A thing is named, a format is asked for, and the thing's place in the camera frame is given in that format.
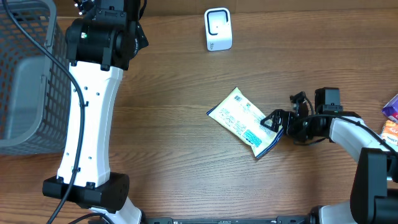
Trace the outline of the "yellow snack bag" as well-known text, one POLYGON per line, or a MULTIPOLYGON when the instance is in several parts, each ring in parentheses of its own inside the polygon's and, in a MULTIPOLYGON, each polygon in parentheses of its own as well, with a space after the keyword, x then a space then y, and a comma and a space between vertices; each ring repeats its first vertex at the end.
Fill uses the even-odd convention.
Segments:
POLYGON ((221 103, 206 114, 250 146, 256 159, 266 155, 284 133, 282 127, 273 131, 263 126, 261 121, 266 116, 239 88, 234 88, 221 103))

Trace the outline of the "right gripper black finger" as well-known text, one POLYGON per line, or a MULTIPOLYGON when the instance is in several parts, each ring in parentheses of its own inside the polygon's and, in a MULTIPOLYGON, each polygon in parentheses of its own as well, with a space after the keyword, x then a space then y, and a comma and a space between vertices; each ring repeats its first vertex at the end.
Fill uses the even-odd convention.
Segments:
POLYGON ((267 128, 275 133, 278 133, 278 132, 281 132, 284 130, 283 125, 281 125, 281 123, 279 121, 272 121, 271 119, 268 119, 268 120, 263 119, 263 120, 261 120, 260 124, 263 127, 267 128))
POLYGON ((274 110, 272 113, 263 118, 261 123, 281 123, 284 113, 285 111, 282 109, 274 110))

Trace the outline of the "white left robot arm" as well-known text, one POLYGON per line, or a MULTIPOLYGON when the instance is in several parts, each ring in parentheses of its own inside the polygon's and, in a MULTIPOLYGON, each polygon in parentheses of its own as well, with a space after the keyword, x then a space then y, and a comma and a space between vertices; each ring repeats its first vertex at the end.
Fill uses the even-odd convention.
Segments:
POLYGON ((140 19, 147 3, 77 1, 80 18, 65 33, 71 87, 65 150, 57 174, 42 192, 73 202, 105 223, 143 223, 144 212, 128 197, 129 176, 112 172, 109 137, 123 73, 148 46, 140 19))

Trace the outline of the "orange tissue pack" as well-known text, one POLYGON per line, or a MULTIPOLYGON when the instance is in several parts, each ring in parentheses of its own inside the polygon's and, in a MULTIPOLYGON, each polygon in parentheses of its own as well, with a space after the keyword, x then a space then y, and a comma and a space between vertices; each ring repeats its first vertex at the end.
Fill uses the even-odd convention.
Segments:
POLYGON ((381 137, 385 141, 387 141, 387 142, 389 142, 389 143, 391 143, 391 144, 396 146, 397 142, 398 142, 398 127, 397 127, 397 123, 394 123, 393 121, 390 121, 390 120, 386 121, 384 123, 384 126, 383 126, 382 131, 381 131, 381 137))

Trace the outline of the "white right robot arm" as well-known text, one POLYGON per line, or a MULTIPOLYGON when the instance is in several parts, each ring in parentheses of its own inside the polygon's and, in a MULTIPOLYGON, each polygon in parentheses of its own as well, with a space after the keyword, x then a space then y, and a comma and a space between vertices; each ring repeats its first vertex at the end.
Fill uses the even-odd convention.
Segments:
POLYGON ((324 140, 340 145, 357 163, 349 201, 312 208, 298 218, 278 223, 397 223, 397 146, 367 127, 355 112, 345 111, 338 88, 315 90, 312 103, 304 92, 290 96, 292 111, 274 110, 260 124, 309 146, 324 140))

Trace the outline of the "red purple pad pack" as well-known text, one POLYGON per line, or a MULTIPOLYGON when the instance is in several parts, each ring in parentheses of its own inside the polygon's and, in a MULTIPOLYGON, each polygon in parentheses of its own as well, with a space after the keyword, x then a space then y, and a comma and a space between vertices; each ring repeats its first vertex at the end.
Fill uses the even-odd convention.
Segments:
POLYGON ((398 123, 398 95, 395 95, 381 111, 385 117, 394 123, 398 123))

